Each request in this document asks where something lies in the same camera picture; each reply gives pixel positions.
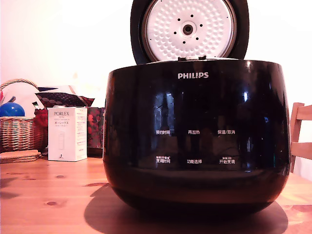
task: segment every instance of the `blue ball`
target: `blue ball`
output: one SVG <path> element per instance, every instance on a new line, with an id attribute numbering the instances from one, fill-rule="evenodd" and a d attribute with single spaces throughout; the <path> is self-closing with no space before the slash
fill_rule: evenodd
<path id="1" fill-rule="evenodd" d="M 0 106 L 0 117 L 3 116 L 24 117 L 25 111 L 21 105 L 14 102 L 7 102 L 6 104 Z"/>

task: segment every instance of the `basket handle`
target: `basket handle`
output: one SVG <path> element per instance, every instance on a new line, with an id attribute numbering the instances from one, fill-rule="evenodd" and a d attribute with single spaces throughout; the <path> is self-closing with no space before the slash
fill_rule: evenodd
<path id="1" fill-rule="evenodd" d="M 1 86 L 0 86 L 0 91 L 2 89 L 4 89 L 6 86 L 9 86 L 10 84 L 14 84 L 14 83 L 27 83 L 27 84 L 31 84 L 32 86 L 34 86 L 36 89 L 38 89 L 38 86 L 33 83 L 32 81 L 30 80 L 27 80 L 27 79 L 11 79 L 11 80 L 8 80 L 7 82 L 3 83 Z"/>

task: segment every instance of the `black rice cooker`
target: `black rice cooker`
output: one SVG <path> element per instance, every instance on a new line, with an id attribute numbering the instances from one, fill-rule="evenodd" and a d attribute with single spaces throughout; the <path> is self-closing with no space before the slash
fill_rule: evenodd
<path id="1" fill-rule="evenodd" d="M 149 212 L 250 214 L 290 172 L 279 64 L 244 60 L 246 0 L 134 0 L 136 66 L 109 74 L 103 161 L 127 204 Z"/>

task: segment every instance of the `white wall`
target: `white wall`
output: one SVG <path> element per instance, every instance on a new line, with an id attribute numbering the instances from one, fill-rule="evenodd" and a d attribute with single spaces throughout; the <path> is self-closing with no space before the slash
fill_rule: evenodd
<path id="1" fill-rule="evenodd" d="M 290 111 L 310 98 L 310 0 L 249 0 L 246 59 L 283 66 Z M 132 0 L 1 0 L 1 82 L 27 78 L 39 86 L 82 84 L 97 90 L 107 74 L 135 65 L 129 36 Z M 312 141 L 303 123 L 300 141 Z M 295 172 L 312 180 L 312 162 Z"/>

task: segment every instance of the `wooden chair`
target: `wooden chair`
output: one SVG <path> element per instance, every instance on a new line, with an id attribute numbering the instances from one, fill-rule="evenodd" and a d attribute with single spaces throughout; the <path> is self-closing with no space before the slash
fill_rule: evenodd
<path id="1" fill-rule="evenodd" d="M 292 173 L 296 156 L 312 159 L 312 143 L 298 143 L 301 129 L 301 121 L 303 120 L 312 120 L 312 105 L 304 106 L 303 103 L 296 102 L 293 104 L 291 116 Z"/>

